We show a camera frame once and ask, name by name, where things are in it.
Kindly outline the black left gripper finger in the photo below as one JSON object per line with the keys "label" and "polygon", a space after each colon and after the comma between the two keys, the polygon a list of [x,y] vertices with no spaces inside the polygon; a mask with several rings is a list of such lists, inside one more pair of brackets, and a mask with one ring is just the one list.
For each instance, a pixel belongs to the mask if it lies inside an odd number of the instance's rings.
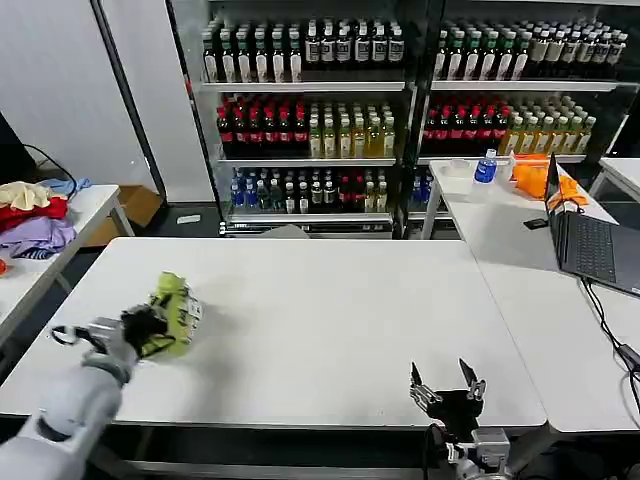
{"label": "black left gripper finger", "polygon": [[141,347],[141,357],[151,358],[172,347],[176,338],[171,335],[154,335],[150,337]]}
{"label": "black left gripper finger", "polygon": [[203,314],[201,303],[186,292],[151,295],[150,305],[168,331],[194,330]]}

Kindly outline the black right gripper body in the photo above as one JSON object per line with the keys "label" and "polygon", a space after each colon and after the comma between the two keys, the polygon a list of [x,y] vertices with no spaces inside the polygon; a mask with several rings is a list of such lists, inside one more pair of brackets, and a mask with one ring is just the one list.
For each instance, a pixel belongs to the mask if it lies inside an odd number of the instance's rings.
{"label": "black right gripper body", "polygon": [[445,390],[437,394],[440,400],[427,404],[427,415],[442,422],[447,440],[470,443],[472,432],[478,428],[477,418],[483,411],[484,400],[470,396],[467,390]]}

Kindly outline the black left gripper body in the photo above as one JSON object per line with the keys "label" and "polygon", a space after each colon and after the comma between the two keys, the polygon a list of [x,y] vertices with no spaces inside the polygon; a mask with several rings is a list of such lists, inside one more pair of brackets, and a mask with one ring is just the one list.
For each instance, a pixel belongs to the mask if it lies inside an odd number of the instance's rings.
{"label": "black left gripper body", "polygon": [[124,340],[139,358],[142,345],[154,335],[167,335],[167,324],[151,306],[135,306],[121,313]]}

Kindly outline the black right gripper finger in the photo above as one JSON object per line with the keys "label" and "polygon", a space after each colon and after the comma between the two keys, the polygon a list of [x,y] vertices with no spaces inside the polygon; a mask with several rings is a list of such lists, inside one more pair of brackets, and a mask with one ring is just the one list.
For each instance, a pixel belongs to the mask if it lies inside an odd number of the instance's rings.
{"label": "black right gripper finger", "polygon": [[486,381],[480,379],[475,370],[462,358],[459,359],[460,369],[468,386],[469,400],[482,400],[486,391]]}
{"label": "black right gripper finger", "polygon": [[443,398],[436,391],[423,383],[419,370],[414,362],[411,363],[409,395],[420,409],[428,409],[430,406],[443,401]]}

